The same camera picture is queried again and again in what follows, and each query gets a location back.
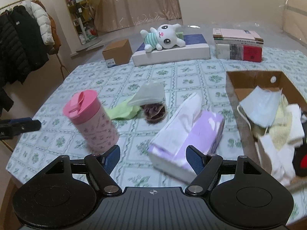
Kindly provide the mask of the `clear bubble wrap bag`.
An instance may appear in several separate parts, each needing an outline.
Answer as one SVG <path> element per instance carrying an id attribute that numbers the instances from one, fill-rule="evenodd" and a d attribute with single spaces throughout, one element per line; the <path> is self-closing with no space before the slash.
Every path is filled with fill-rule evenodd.
<path id="1" fill-rule="evenodd" d="M 164 84 L 152 82 L 143 84 L 127 105 L 143 106 L 147 104 L 161 103 L 164 99 Z"/>

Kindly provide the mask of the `pink lidded cup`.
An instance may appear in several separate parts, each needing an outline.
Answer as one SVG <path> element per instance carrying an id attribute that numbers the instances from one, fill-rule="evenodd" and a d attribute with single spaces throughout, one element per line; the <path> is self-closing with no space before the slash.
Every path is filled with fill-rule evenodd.
<path id="1" fill-rule="evenodd" d="M 97 91 L 84 90 L 74 94 L 64 106 L 63 114 L 95 152 L 106 152 L 118 142 L 117 129 L 99 101 Z"/>

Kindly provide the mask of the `white puffer jacket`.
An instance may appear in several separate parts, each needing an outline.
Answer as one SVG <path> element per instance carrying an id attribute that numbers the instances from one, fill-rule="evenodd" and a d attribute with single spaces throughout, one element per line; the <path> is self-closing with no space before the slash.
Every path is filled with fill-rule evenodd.
<path id="1" fill-rule="evenodd" d="M 37 3 L 30 0 L 22 2 L 29 15 L 37 22 L 43 43 L 45 45 L 54 45 L 55 41 L 51 31 L 51 22 L 47 12 Z"/>

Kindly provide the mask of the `brown cardboard tray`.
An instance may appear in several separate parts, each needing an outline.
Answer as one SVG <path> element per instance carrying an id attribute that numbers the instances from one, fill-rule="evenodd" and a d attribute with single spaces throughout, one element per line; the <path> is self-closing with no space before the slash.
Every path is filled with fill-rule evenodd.
<path id="1" fill-rule="evenodd" d="M 306 99 L 281 71 L 228 71 L 243 152 L 289 191 L 306 186 Z"/>

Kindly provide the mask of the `small brown cardboard box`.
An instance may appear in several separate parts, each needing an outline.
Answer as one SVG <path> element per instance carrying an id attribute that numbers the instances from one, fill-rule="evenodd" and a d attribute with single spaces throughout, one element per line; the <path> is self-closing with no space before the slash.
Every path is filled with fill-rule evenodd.
<path id="1" fill-rule="evenodd" d="M 132 49 L 128 39 L 110 43 L 102 55 L 108 68 L 129 63 L 132 56 Z"/>

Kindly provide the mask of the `yellow towel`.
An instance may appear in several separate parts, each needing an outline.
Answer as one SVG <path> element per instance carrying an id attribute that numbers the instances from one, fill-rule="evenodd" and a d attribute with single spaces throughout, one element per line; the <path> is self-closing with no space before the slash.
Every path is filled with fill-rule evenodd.
<path id="1" fill-rule="evenodd" d="M 257 125 L 252 126 L 253 136 L 258 139 L 259 137 L 268 134 L 277 151 L 281 150 L 281 148 L 286 144 L 287 138 L 290 134 L 292 113 L 286 110 L 288 105 L 288 100 L 283 94 L 272 126 L 268 129 L 261 128 Z"/>

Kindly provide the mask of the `white blue flat box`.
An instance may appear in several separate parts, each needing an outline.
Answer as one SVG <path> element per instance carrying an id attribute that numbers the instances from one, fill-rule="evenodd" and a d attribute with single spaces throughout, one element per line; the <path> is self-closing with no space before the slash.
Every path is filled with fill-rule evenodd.
<path id="1" fill-rule="evenodd" d="M 186 60 L 210 59 L 210 47 L 202 34 L 186 34 L 184 40 L 186 42 L 184 47 L 175 46 L 161 51 L 153 50 L 150 53 L 145 52 L 145 45 L 142 43 L 132 55 L 133 63 L 138 67 Z"/>

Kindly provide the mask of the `white plush bunny toy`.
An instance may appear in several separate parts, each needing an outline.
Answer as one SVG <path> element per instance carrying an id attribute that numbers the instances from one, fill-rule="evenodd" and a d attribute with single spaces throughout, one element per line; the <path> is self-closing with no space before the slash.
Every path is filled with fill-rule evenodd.
<path id="1" fill-rule="evenodd" d="M 177 35 L 177 30 L 181 28 L 180 24 L 163 24 L 157 29 L 151 27 L 150 31 L 141 30 L 140 34 L 144 40 L 144 50 L 147 53 L 153 50 L 171 49 L 174 46 L 184 47 L 186 45 L 183 39 Z"/>

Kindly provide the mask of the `light blue face mask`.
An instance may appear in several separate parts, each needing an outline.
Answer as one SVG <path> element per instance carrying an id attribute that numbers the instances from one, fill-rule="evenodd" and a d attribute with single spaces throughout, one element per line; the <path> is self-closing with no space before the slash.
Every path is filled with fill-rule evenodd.
<path id="1" fill-rule="evenodd" d="M 237 111 L 250 130 L 252 129 L 251 123 L 267 129 L 273 124 L 281 96 L 282 90 L 271 91 L 256 86 L 248 96 L 239 102 Z"/>

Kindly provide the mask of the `black red soft item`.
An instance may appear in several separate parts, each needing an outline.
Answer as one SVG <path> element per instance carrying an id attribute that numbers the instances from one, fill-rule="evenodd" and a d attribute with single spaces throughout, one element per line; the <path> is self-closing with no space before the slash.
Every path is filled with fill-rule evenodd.
<path id="1" fill-rule="evenodd" d="M 307 164 L 306 164 L 306 114 L 303 115 L 302 126 L 304 130 L 303 143 L 295 148 L 294 159 L 292 164 L 294 166 L 295 174 L 299 177 L 306 177 L 307 175 Z"/>

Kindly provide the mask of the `floral green tablecloth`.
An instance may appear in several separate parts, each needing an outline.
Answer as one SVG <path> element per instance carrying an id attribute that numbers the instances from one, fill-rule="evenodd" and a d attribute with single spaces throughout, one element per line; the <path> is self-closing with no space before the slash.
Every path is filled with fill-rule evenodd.
<path id="1" fill-rule="evenodd" d="M 121 148 L 119 167 L 112 177 L 122 187 L 166 187 L 185 184 L 154 169 L 148 157 L 151 139 L 163 128 L 179 106 L 194 92 L 202 96 L 202 109 L 220 113 L 225 119 L 222 140 L 217 153 L 224 159 L 243 154 L 243 144 L 230 105 L 226 71 L 282 71 L 306 98 L 306 56 L 298 50 L 263 49 L 262 62 L 219 60 L 214 50 L 209 60 L 190 60 L 135 67 L 129 64 L 107 68 L 105 61 L 77 67 L 46 100 L 33 119 L 42 123 L 40 131 L 21 136 L 6 170 L 25 183 L 58 155 L 81 159 L 90 154 L 84 138 L 66 118 L 62 109 L 77 92 L 93 89 L 105 108 L 114 108 L 133 96 L 141 85 L 162 82 L 167 105 L 166 118 L 155 125 L 147 124 L 141 114 L 129 121 L 115 120 Z"/>

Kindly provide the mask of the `dark purple scrunchie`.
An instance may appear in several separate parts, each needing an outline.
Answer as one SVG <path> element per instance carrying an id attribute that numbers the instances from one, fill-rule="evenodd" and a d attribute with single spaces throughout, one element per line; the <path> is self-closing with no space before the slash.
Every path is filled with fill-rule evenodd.
<path id="1" fill-rule="evenodd" d="M 146 104 L 141 106 L 147 123 L 157 124 L 163 121 L 167 115 L 164 103 Z"/>

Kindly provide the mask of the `brown jacket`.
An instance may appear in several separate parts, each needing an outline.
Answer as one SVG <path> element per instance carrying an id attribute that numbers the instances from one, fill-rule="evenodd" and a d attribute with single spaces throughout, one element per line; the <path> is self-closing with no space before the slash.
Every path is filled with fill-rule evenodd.
<path id="1" fill-rule="evenodd" d="M 45 7 L 44 5 L 39 1 L 39 0 L 32 0 L 32 2 L 39 4 L 45 11 Z M 57 30 L 56 30 L 56 24 L 54 19 L 48 14 L 50 22 L 51 22 L 51 31 L 52 31 L 52 35 L 55 41 L 54 45 L 46 45 L 47 48 L 47 53 L 49 55 L 56 55 L 59 52 L 59 48 L 61 46 L 61 41 L 60 38 L 57 34 Z"/>

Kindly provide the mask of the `black jacket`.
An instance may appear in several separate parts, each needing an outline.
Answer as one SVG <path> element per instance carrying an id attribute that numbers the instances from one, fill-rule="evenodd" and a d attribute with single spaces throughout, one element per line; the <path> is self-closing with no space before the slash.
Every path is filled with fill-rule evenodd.
<path id="1" fill-rule="evenodd" d="M 48 61 L 37 21 L 23 5 L 1 14 L 1 110 L 9 111 L 14 101 L 3 87 L 19 81 L 24 83 L 31 72 Z"/>

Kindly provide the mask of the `white cloth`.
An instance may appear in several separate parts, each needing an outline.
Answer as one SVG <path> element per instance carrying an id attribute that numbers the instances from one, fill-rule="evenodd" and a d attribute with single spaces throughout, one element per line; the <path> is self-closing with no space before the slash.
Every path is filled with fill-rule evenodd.
<path id="1" fill-rule="evenodd" d="M 255 143 L 260 166 L 280 184 L 287 187 L 295 178 L 292 164 L 295 148 L 285 144 L 279 151 L 269 135 L 261 136 Z"/>

